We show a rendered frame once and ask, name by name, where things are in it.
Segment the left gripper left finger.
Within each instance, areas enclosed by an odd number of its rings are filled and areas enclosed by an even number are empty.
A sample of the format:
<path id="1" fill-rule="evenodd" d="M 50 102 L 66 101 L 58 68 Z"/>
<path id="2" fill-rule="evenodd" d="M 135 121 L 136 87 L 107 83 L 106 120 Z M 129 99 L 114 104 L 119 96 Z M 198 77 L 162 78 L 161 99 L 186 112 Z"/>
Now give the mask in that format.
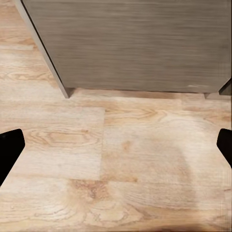
<path id="1" fill-rule="evenodd" d="M 25 147 L 21 129 L 0 134 L 0 187 Z"/>

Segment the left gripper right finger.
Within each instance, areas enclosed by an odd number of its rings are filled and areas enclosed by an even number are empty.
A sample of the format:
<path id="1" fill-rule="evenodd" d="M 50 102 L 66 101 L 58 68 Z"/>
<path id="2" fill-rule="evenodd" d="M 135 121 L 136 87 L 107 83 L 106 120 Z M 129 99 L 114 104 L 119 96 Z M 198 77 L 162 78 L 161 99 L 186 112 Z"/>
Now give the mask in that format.
<path id="1" fill-rule="evenodd" d="M 220 129 L 217 146 L 232 167 L 232 130 Z"/>

